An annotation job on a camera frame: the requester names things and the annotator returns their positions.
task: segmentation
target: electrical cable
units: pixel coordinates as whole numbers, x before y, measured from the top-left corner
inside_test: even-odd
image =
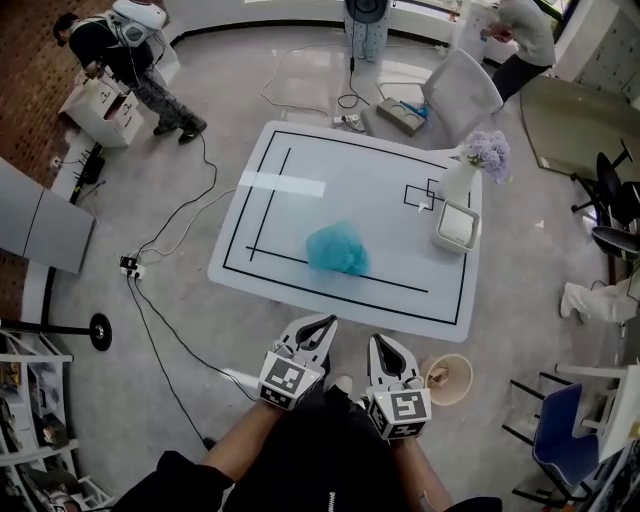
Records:
[[[131,61],[131,69],[133,69],[133,75],[136,77],[136,83],[138,84],[138,87],[140,87],[140,80],[138,79],[138,73],[136,73],[136,65],[133,62],[133,54],[131,53],[131,46],[129,46],[129,43],[127,43],[127,40],[125,39],[124,34],[122,33],[121,26],[116,26],[116,32],[120,32],[121,39],[119,40],[119,42],[124,44],[129,50],[129,60]]]
[[[141,254],[143,252],[147,252],[147,251],[153,251],[156,252],[158,254],[160,254],[161,256],[169,256],[170,254],[173,254],[175,252],[175,250],[180,247],[180,244],[183,242],[183,240],[185,239],[185,237],[187,236],[187,233],[189,232],[189,229],[191,229],[191,225],[193,224],[193,221],[196,220],[196,217],[198,215],[200,215],[200,213],[205,209],[208,208],[209,206],[211,206],[212,204],[214,204],[218,199],[221,199],[222,197],[226,196],[227,194],[230,194],[231,192],[235,192],[235,188],[232,188],[230,190],[227,190],[225,192],[223,192],[222,194],[220,194],[218,197],[216,197],[214,200],[209,201],[207,204],[201,206],[200,208],[198,208],[198,211],[193,215],[193,217],[191,217],[191,221],[189,221],[189,224],[187,225],[187,229],[184,230],[184,233],[182,233],[182,236],[180,237],[180,240],[178,240],[178,243],[173,247],[173,249],[171,249],[170,251],[166,251],[163,252],[160,249],[158,249],[157,247],[146,247],[144,249],[140,249],[140,251],[138,252],[138,254]]]
[[[176,339],[178,340],[178,342],[184,347],[184,349],[195,359],[197,359],[198,361],[200,361],[203,365],[205,365],[207,368],[210,368],[212,370],[215,370],[216,372],[224,375],[225,377],[228,377],[229,379],[231,379],[233,381],[233,383],[238,386],[238,388],[240,389],[240,391],[242,391],[244,393],[244,395],[251,400],[252,402],[256,402],[257,399],[252,397],[247,390],[242,386],[242,384],[240,383],[240,381],[233,375],[231,375],[230,373],[225,372],[224,370],[221,370],[220,368],[213,366],[212,364],[207,363],[204,359],[202,359],[201,357],[197,356],[190,348],[189,346],[182,341],[182,339],[180,338],[180,336],[178,336],[178,333],[176,332],[176,330],[171,326],[171,324],[169,324],[169,322],[167,321],[167,319],[162,315],[162,313],[160,313],[160,311],[158,311],[156,309],[156,307],[151,303],[151,301],[147,298],[147,296],[142,293],[142,290],[140,290],[140,287],[138,286],[138,282],[134,279],[133,281],[134,286],[136,287],[136,290],[138,290],[138,293],[140,294],[140,296],[145,300],[145,302],[147,304],[149,304],[149,307],[160,317],[160,319],[164,322],[164,324],[171,330],[171,332],[173,333],[173,335],[176,337]]]
[[[276,67],[273,70],[273,75],[271,76],[269,81],[260,90],[260,96],[262,96],[265,100],[267,100],[274,107],[288,107],[288,108],[297,108],[297,109],[300,109],[300,110],[311,110],[313,112],[319,112],[321,114],[324,114],[326,116],[327,120],[332,121],[333,118],[332,118],[331,114],[328,111],[326,111],[326,110],[324,110],[322,108],[311,107],[311,106],[306,106],[306,105],[293,105],[293,104],[290,104],[290,103],[280,103],[280,102],[272,100],[266,94],[267,88],[274,82],[274,80],[278,76],[278,70],[280,69],[280,66],[284,62],[284,60],[287,57],[287,55],[289,55],[290,53],[306,50],[307,48],[325,48],[327,46],[339,46],[339,47],[342,47],[342,48],[349,48],[348,45],[340,44],[340,43],[317,43],[317,44],[307,44],[305,46],[300,46],[299,48],[292,48],[290,50],[287,50],[284,53],[284,55],[282,56],[282,58],[278,61],[278,64],[276,64]],[[431,46],[418,46],[418,45],[392,44],[392,45],[387,45],[385,48],[415,48],[415,49],[418,49],[418,50],[425,50],[425,49],[426,50],[434,50],[434,49],[436,49],[436,46],[433,46],[433,45],[431,45]]]
[[[213,167],[214,173],[213,173],[213,183],[211,183],[211,186],[206,189],[204,192],[202,192],[202,194],[200,194],[198,197],[191,199],[185,203],[183,203],[182,205],[180,205],[167,219],[167,221],[164,223],[164,225],[160,228],[160,230],[156,233],[156,236],[154,236],[151,240],[149,240],[148,242],[146,242],[145,244],[143,244],[137,251],[132,252],[129,257],[133,257],[133,255],[139,255],[140,253],[144,252],[144,249],[151,245],[153,242],[155,242],[158,237],[162,234],[162,232],[166,229],[166,227],[169,225],[169,223],[171,222],[171,220],[178,214],[178,212],[180,210],[182,210],[183,208],[185,208],[186,206],[195,203],[196,201],[198,201],[199,199],[201,199],[202,197],[204,197],[206,194],[208,194],[209,192],[211,192],[213,190],[213,188],[216,186],[216,182],[218,181],[218,166],[216,164],[214,164],[213,162],[210,162],[209,160],[207,160],[207,154],[206,154],[206,150],[207,150],[207,143],[204,140],[204,137],[202,136],[202,132],[200,132],[198,135],[200,135],[200,138],[202,139],[202,159],[205,161],[206,164],[210,165],[211,167]]]
[[[363,47],[366,46],[367,43],[367,38],[369,37],[369,25],[365,25],[366,27],[366,35],[364,38],[364,42],[362,43]],[[347,109],[347,110],[351,110],[352,108],[356,108],[356,106],[358,105],[359,101],[362,101],[365,105],[369,106],[371,105],[367,100],[365,100],[362,96],[360,96],[358,94],[358,92],[353,88],[353,72],[355,70],[356,64],[355,64],[355,37],[356,37],[356,20],[353,20],[353,30],[351,31],[351,59],[349,60],[349,71],[350,71],[350,75],[349,75],[349,89],[351,89],[351,93],[347,93],[347,94],[343,94],[342,96],[338,97],[338,105],[340,105],[342,108]],[[345,105],[342,103],[342,100],[346,99],[346,98],[354,98],[354,102],[353,105]]]
[[[91,212],[91,215],[93,215],[93,218],[96,219],[96,222],[98,223],[98,227],[100,229],[103,229],[103,226],[102,226],[102,223],[100,222],[100,219],[98,218],[98,216],[96,215],[96,212],[94,212],[93,208],[91,207],[91,203],[89,202],[89,198],[82,191],[82,189],[78,189],[78,191],[80,192],[80,195],[83,197],[83,199],[87,203],[87,206],[89,207],[89,211]],[[113,251],[113,254],[115,254],[115,256],[116,256],[116,261],[118,262],[118,265],[120,265],[120,255],[118,254],[118,251],[116,251],[116,248],[113,246],[113,243],[109,242],[109,245],[111,247],[111,250]]]
[[[182,409],[182,412],[184,413],[184,415],[189,420],[189,423],[191,423],[191,426],[193,427],[193,430],[195,430],[196,434],[198,434],[198,437],[200,438],[200,441],[202,443],[204,443],[204,437],[202,437],[202,435],[200,434],[200,432],[196,428],[195,424],[193,423],[193,420],[191,419],[191,416],[189,416],[189,413],[185,409],[184,405],[182,405],[182,402],[180,401],[180,398],[178,397],[178,394],[173,389],[173,385],[171,384],[171,379],[169,379],[169,375],[167,374],[167,371],[164,369],[164,365],[162,364],[162,359],[160,359],[160,354],[158,354],[158,349],[156,348],[156,344],[153,341],[153,336],[151,336],[151,331],[149,330],[149,326],[147,325],[147,320],[144,317],[144,313],[142,312],[142,308],[140,307],[140,303],[138,302],[138,299],[136,298],[136,294],[133,292],[133,288],[131,288],[131,282],[129,281],[129,276],[127,276],[127,286],[129,287],[129,291],[131,292],[131,296],[133,297],[133,300],[136,303],[136,306],[138,307],[138,311],[140,312],[140,318],[142,318],[142,322],[144,323],[144,328],[147,330],[147,334],[149,335],[149,341],[151,341],[151,346],[153,347],[153,352],[156,355],[156,359],[158,360],[158,364],[160,364],[160,369],[162,370],[162,373],[164,373],[165,379],[167,379],[167,384],[169,384],[169,389],[171,390],[171,393],[173,393],[173,396],[175,397],[176,401],[178,402],[178,405],[180,406],[180,409]]]
[[[346,116],[342,116],[342,121],[347,126],[347,128],[349,128],[354,133],[367,133],[367,130],[361,130],[357,126],[352,125]]]
[[[158,65],[158,62],[160,62],[160,60],[162,59],[162,57],[164,57],[164,52],[167,49],[167,46],[164,44],[164,41],[162,41],[162,39],[158,39],[158,33],[154,33],[153,34],[153,38],[158,41],[158,43],[160,45],[162,45],[162,52],[160,53],[160,57],[158,57],[158,59],[153,63],[154,66]]]

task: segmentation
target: purple flower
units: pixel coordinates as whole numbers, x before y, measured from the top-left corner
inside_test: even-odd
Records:
[[[463,143],[462,154],[496,183],[509,179],[509,144],[501,131],[471,133]]]

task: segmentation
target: sneaker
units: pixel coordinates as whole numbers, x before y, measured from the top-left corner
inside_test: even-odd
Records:
[[[174,126],[173,128],[160,128],[159,126],[156,126],[153,129],[153,134],[157,137],[158,135],[164,135],[165,133],[175,132],[177,129],[177,126]]]
[[[353,379],[348,375],[338,375],[335,379],[325,380],[324,391],[329,391],[332,387],[337,387],[345,395],[350,396],[353,391]]]
[[[182,132],[182,135],[180,135],[180,138],[178,139],[178,144],[188,144],[206,129],[207,122],[204,121],[204,124],[201,127],[196,128],[195,130],[184,130]]]

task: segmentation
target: brick wall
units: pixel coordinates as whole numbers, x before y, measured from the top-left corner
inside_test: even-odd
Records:
[[[80,70],[52,26],[65,12],[80,18],[103,12],[113,0],[0,0],[0,156],[50,187],[49,164],[64,157],[64,134],[75,125],[58,110]],[[0,318],[20,317],[26,261],[0,250]]]

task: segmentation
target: white robot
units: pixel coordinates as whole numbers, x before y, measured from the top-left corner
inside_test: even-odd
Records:
[[[285,410],[295,406],[322,380],[323,364],[338,328],[335,315],[295,320],[267,352],[259,379],[260,398]],[[420,435],[431,419],[429,390],[411,352],[397,341],[374,334],[369,341],[367,413],[385,439]]]
[[[160,30],[166,20],[167,13],[149,1],[116,0],[111,9],[80,21],[77,27],[106,21],[118,40],[115,46],[136,48]]]
[[[323,363],[338,328],[335,315],[311,315],[289,324],[267,352],[260,398],[290,411],[325,374]]]
[[[367,353],[367,412],[383,439],[417,437],[431,419],[431,395],[415,356],[396,340],[374,334]]]

